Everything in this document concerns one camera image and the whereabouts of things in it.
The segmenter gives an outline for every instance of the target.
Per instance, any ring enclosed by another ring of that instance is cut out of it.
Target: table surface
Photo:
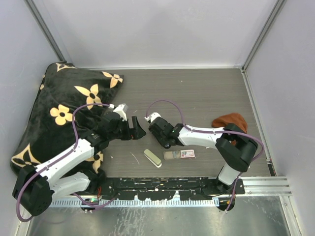
[[[147,107],[158,99],[176,102],[183,110],[186,123],[195,127],[211,127],[215,118],[232,112],[240,113],[248,123],[248,133],[259,131],[244,80],[239,69],[156,69],[107,70],[124,74],[124,84],[114,104],[126,103],[128,117],[137,116],[147,135],[140,140],[115,140],[104,150],[102,169],[109,177],[216,177],[225,161],[217,150],[198,146],[175,146],[168,150],[194,149],[195,159],[164,160],[163,149],[148,131],[144,120]],[[155,104],[151,112],[159,112],[173,125],[181,123],[177,109],[171,104]],[[157,168],[143,154],[152,151],[162,160]],[[269,176],[266,156],[251,164],[243,176]]]

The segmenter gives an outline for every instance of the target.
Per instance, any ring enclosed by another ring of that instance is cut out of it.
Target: white wall
[[[244,64],[276,0],[34,2],[79,67],[232,67]]]
[[[315,1],[287,1],[248,69],[277,173],[315,235]]]
[[[12,191],[16,177],[9,163],[20,141],[46,67],[57,61],[22,0],[0,7],[0,235],[17,227]]]

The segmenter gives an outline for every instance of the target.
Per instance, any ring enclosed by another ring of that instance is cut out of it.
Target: orange cloth
[[[228,115],[224,115],[218,117],[212,121],[212,127],[219,128],[225,127],[229,123],[234,123],[238,127],[240,127],[245,133],[247,133],[247,122],[245,121],[244,117],[239,113],[231,113]]]

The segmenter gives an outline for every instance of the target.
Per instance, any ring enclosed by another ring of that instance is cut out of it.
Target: floral blanket
[[[11,169],[18,174],[25,165],[36,166],[61,153],[75,142],[71,125],[73,111],[83,104],[111,103],[123,76],[87,70],[71,63],[54,63],[43,76],[28,125],[11,158]],[[79,134],[94,128],[105,111],[102,106],[87,106],[76,113]],[[89,169],[95,173],[103,162],[99,152],[76,166],[69,175]]]

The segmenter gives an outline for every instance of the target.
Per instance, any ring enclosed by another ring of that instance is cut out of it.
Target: yellow flower pattern
[[[72,114],[69,111],[68,107],[60,104],[58,108],[53,107],[50,109],[50,115],[55,117],[57,125],[64,125],[67,121],[72,121]]]
[[[56,65],[57,65],[57,72],[61,71],[63,69],[66,69],[66,68],[76,69],[76,67],[74,67],[74,66],[68,66],[68,65],[65,65],[65,64],[56,63]]]
[[[95,155],[95,156],[91,156],[89,159],[87,159],[86,161],[93,161],[93,169],[95,171],[95,173],[98,174],[98,169],[100,168],[102,162],[104,160],[103,157],[103,153],[101,153],[100,151]]]
[[[98,84],[92,85],[90,90],[81,87],[81,86],[74,86],[80,93],[87,97],[87,104],[92,103],[102,103],[100,98],[97,96],[98,94]]]
[[[12,156],[11,161],[21,168],[25,167],[26,165],[37,166],[40,164],[40,162],[37,161],[35,157],[33,157],[30,144],[28,144],[26,148],[24,148],[24,150],[19,154]]]
[[[103,75],[105,75],[106,77],[112,78],[110,81],[110,88],[115,87],[117,85],[118,81],[121,83],[123,82],[123,79],[120,78],[119,75],[116,75],[116,74],[111,75],[111,74],[104,72],[104,71],[103,71]]]

